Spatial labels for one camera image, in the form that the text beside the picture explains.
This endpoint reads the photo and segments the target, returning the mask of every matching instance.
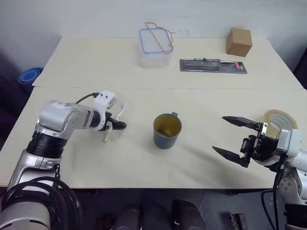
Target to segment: white wall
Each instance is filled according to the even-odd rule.
[[[307,0],[0,0],[0,48],[25,70],[44,66],[61,36],[133,37],[145,21],[191,37],[250,29],[291,69],[307,46]]]

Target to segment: floor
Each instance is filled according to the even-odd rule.
[[[229,213],[245,214],[248,230],[271,230],[263,211],[260,192],[232,195],[225,190],[202,189],[99,189],[76,191],[84,212],[86,229],[95,229],[96,219],[107,213],[120,214],[127,204],[139,204],[144,210],[143,230],[169,230],[173,199],[185,199],[195,204],[207,230],[229,230]],[[265,197],[272,215],[272,195]],[[284,230],[284,205],[278,194],[280,230]]]

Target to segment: clear plastic container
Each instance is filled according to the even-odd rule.
[[[162,48],[157,43],[150,30],[159,41]],[[145,68],[167,66],[173,51],[173,46],[171,45],[169,35],[167,31],[162,28],[151,28],[150,30],[140,29],[139,32],[141,46],[140,64]]]

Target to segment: red label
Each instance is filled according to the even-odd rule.
[[[237,69],[241,69],[241,66],[240,66],[240,64],[238,62],[236,62],[235,64],[236,64],[236,68]]]

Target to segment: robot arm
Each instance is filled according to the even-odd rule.
[[[59,164],[64,147],[76,129],[105,131],[108,129],[108,121],[112,122],[113,129],[124,129],[126,124],[111,118],[111,113],[107,112],[115,99],[114,93],[102,91],[95,94],[93,107],[50,101],[42,109],[32,140],[23,150],[8,185],[8,192],[17,187],[22,190],[14,197],[12,193],[7,193],[6,198],[11,199],[9,204],[6,200],[2,201],[4,210],[0,213],[0,230],[50,229],[50,210],[40,202],[40,196],[52,193],[61,200],[57,191],[54,191],[55,185],[66,187],[66,191],[72,193],[68,186],[56,180],[59,179]],[[22,187],[23,184],[35,183],[35,180],[41,182],[38,187]],[[74,197],[78,206],[77,198],[73,194],[71,197]]]
[[[285,202],[286,229],[307,229],[307,151],[300,149],[299,130],[282,129],[277,139],[266,136],[267,123],[248,120],[243,117],[225,116],[226,121],[257,131],[242,143],[243,157],[228,150],[213,147],[224,158],[248,167],[250,158],[269,168],[281,172],[278,188]]]

